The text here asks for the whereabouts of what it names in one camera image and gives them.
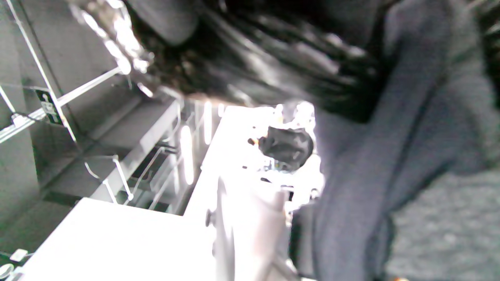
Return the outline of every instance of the label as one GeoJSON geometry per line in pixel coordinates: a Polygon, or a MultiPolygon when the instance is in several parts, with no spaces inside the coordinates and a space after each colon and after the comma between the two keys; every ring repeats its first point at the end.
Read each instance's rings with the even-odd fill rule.
{"type": "Polygon", "coordinates": [[[54,104],[49,92],[44,90],[36,90],[35,92],[40,100],[41,109],[43,109],[43,112],[47,114],[50,123],[63,126],[63,120],[61,119],[61,116],[59,116],[56,105],[54,104]]]}

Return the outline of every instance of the dark hair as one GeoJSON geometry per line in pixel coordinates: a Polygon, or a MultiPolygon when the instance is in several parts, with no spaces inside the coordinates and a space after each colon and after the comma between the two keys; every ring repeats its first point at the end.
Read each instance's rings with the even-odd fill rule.
{"type": "MultiPolygon", "coordinates": [[[[176,46],[127,6],[135,36],[154,54],[147,73],[132,70],[132,78],[153,88],[168,86],[186,98],[202,93],[247,107],[307,101],[366,122],[381,88],[377,60],[300,16],[261,2],[198,1],[197,29],[176,46]]],[[[91,13],[88,6],[80,8],[91,13]]],[[[91,15],[105,21],[98,13],[91,15]]]]}

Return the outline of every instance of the metal rod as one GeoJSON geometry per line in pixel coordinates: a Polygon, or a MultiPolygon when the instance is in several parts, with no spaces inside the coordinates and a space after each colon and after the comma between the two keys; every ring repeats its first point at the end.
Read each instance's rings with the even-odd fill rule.
{"type": "MultiPolygon", "coordinates": [[[[95,86],[101,84],[102,82],[113,77],[114,75],[116,75],[119,72],[120,72],[120,69],[118,67],[115,69],[112,69],[112,70],[104,73],[103,75],[81,85],[80,87],[78,87],[78,88],[68,92],[67,94],[63,95],[62,97],[58,98],[57,103],[61,106],[65,106],[69,102],[71,102],[72,100],[85,94],[89,90],[93,89],[95,86]]],[[[45,116],[46,116],[46,114],[41,108],[39,108],[39,109],[35,110],[34,112],[32,112],[31,114],[29,114],[29,117],[34,118],[36,120],[42,120],[43,118],[45,118],[45,116]]],[[[28,118],[23,117],[23,119],[24,119],[24,123],[22,123],[21,125],[19,125],[19,126],[10,125],[9,127],[4,128],[3,130],[0,131],[0,144],[7,141],[10,138],[12,138],[13,136],[19,134],[21,131],[23,131],[24,129],[30,127],[31,125],[33,125],[35,123],[33,120],[30,120],[28,118]]]]}
{"type": "Polygon", "coordinates": [[[88,92],[89,90],[91,90],[92,88],[94,88],[95,86],[101,84],[102,82],[108,80],[109,78],[119,74],[121,71],[120,71],[120,68],[116,67],[115,69],[112,69],[106,73],[104,73],[103,75],[93,79],[93,80],[90,80],[88,81],[87,83],[79,86],[78,88],[68,92],[67,94],[61,96],[57,101],[59,103],[59,105],[62,107],[62,106],[65,106],[67,105],[69,102],[71,102],[72,100],[78,98],[79,96],[85,94],[86,92],[88,92]]]}
{"type": "Polygon", "coordinates": [[[0,86],[0,96],[3,98],[3,100],[7,104],[8,109],[10,110],[10,112],[12,112],[12,113],[16,112],[16,110],[14,109],[14,106],[12,105],[11,100],[9,99],[9,97],[7,96],[7,94],[5,93],[4,88],[2,88],[2,86],[0,86]]]}

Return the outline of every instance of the white surface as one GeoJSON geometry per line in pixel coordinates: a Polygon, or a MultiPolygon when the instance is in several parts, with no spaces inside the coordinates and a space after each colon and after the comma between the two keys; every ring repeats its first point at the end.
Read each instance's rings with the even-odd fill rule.
{"type": "MultiPolygon", "coordinates": [[[[263,155],[256,146],[248,144],[247,140],[267,133],[269,124],[276,118],[273,111],[270,107],[229,106],[226,109],[201,165],[202,172],[184,217],[200,224],[205,223],[207,209],[213,211],[217,206],[219,175],[238,176],[242,172],[255,173],[256,178],[264,175],[254,172],[257,167],[262,167],[263,155]],[[247,166],[248,169],[242,169],[242,166],[247,166]]],[[[296,209],[309,201],[311,189],[322,189],[324,180],[320,173],[320,162],[319,156],[312,155],[293,175],[269,171],[265,176],[272,182],[279,181],[279,184],[295,187],[293,202],[288,205],[296,209]]]]}
{"type": "Polygon", "coordinates": [[[14,262],[20,262],[22,261],[26,255],[28,254],[27,250],[23,249],[17,249],[15,252],[10,256],[10,260],[14,262]]]}
{"type": "Polygon", "coordinates": [[[214,280],[205,226],[82,199],[23,268],[21,281],[214,280]]]}

